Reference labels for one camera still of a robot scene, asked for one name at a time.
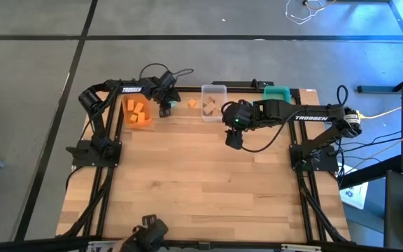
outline wooden table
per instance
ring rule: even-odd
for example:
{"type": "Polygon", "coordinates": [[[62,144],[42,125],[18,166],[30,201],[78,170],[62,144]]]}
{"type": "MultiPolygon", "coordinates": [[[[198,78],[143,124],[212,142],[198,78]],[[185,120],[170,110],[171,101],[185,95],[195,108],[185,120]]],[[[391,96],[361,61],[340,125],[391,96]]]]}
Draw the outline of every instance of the wooden table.
{"type": "MultiPolygon", "coordinates": [[[[300,94],[303,104],[318,104],[315,90],[300,90],[300,94]]],[[[153,126],[130,130],[123,125],[122,154],[114,172],[104,237],[128,237],[142,216],[157,214],[169,226],[165,239],[305,242],[299,190],[289,161],[288,127],[261,153],[234,150],[225,145],[226,127],[221,122],[202,120],[201,94],[180,95],[182,101],[172,108],[171,117],[159,118],[155,104],[153,126]],[[188,108],[190,99],[197,101],[196,108],[188,108]]],[[[251,102],[262,99],[262,94],[228,93],[228,99],[251,102]]],[[[119,109],[118,98],[112,132],[119,109]]],[[[321,122],[306,126],[310,139],[325,130],[321,122]]],[[[243,145],[261,148],[277,129],[245,133],[243,145]]],[[[94,173],[94,167],[86,167],[73,175],[57,234],[66,232],[87,206],[94,173]]],[[[316,180],[323,211],[349,239],[337,182],[326,172],[316,172],[316,180]]],[[[310,212],[317,239],[315,215],[310,212]]],[[[98,216],[97,209],[92,234],[98,216]]]]}

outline gray floor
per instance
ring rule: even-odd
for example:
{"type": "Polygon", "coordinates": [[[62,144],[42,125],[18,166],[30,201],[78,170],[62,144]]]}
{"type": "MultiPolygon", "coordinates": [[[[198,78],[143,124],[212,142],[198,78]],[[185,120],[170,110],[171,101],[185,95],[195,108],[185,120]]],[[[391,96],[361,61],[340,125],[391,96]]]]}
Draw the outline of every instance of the gray floor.
{"type": "MultiPolygon", "coordinates": [[[[403,0],[395,3],[403,15],[403,0]]],[[[89,0],[0,1],[0,34],[79,34],[89,7],[89,0]]],[[[296,1],[290,11],[306,14],[296,1]]],[[[402,35],[386,3],[337,3],[303,25],[291,23],[284,12],[284,1],[270,0],[100,1],[90,34],[402,35]]],[[[0,159],[6,163],[0,169],[0,242],[11,238],[76,45],[75,41],[0,41],[0,159]]],[[[317,89],[320,102],[326,104],[336,102],[335,90],[343,84],[351,90],[347,105],[365,115],[401,104],[399,95],[357,94],[354,90],[358,85],[402,81],[403,42],[88,41],[28,239],[55,234],[71,166],[64,147],[76,144],[85,116],[78,94],[108,78],[137,78],[150,62],[165,63],[173,70],[195,69],[178,80],[181,85],[256,78],[317,89]]],[[[152,68],[147,74],[160,71],[152,68]]],[[[400,130],[400,112],[363,121],[362,127],[364,134],[352,141],[369,142],[400,130]]],[[[369,147],[352,155],[366,157],[377,150],[380,147],[369,147]]],[[[392,148],[379,158],[399,152],[400,147],[392,148]]],[[[346,158],[350,166],[357,163],[355,158],[346,158]]],[[[374,222],[383,217],[383,190],[383,180],[370,183],[365,208],[373,210],[374,222]]],[[[357,243],[382,246],[379,232],[352,222],[349,226],[357,243]]]]}

